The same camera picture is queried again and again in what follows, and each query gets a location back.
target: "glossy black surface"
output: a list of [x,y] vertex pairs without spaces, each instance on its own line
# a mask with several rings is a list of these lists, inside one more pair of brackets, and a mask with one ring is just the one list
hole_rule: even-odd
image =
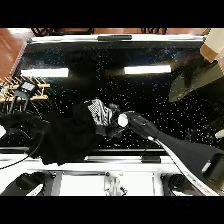
[[[122,111],[134,110],[154,121],[163,132],[180,139],[216,144],[207,119],[207,106],[197,91],[170,103],[172,81],[183,71],[209,62],[199,53],[202,42],[104,42],[45,43],[27,46],[14,76],[22,69],[69,68],[67,78],[44,78],[50,83],[49,102],[35,103],[44,119],[72,115],[72,105],[99,98],[105,105],[115,103]],[[125,75],[123,68],[143,65],[171,65],[164,74]],[[105,139],[99,148],[144,148],[148,145],[136,134],[125,131],[120,139]]]

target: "black cable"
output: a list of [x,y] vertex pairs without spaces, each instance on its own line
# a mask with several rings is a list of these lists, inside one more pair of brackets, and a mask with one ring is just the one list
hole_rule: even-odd
[[36,148],[35,148],[29,155],[27,155],[25,158],[23,158],[23,159],[21,159],[21,160],[15,162],[15,163],[9,164],[9,165],[7,165],[7,166],[0,167],[0,170],[6,169],[6,168],[11,167],[11,166],[14,166],[14,165],[16,165],[16,164],[18,164],[18,163],[21,163],[21,162],[23,162],[24,160],[26,160],[28,157],[30,157],[31,155],[33,155],[33,154],[36,152],[36,150],[39,148],[39,146],[40,146],[40,144],[41,144],[41,142],[42,142],[42,140],[43,140],[43,137],[44,137],[44,135],[41,136],[41,139],[40,139],[40,141],[39,141],[37,147],[36,147]]

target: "wooden floor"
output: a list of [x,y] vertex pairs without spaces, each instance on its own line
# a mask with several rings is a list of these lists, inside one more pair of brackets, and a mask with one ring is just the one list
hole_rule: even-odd
[[[72,31],[79,28],[61,28]],[[167,34],[201,34],[205,28],[168,28]],[[138,34],[141,28],[95,28],[95,34]],[[9,75],[27,37],[34,37],[30,28],[0,28],[0,78]]]

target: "reddish brown floor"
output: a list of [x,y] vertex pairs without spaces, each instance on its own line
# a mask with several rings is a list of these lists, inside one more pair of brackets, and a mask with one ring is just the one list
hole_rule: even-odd
[[[61,28],[72,31],[81,28]],[[168,28],[167,34],[201,34],[205,28]],[[95,34],[136,34],[141,28],[95,28]],[[29,28],[0,28],[0,78],[9,75],[27,37],[33,37]]]

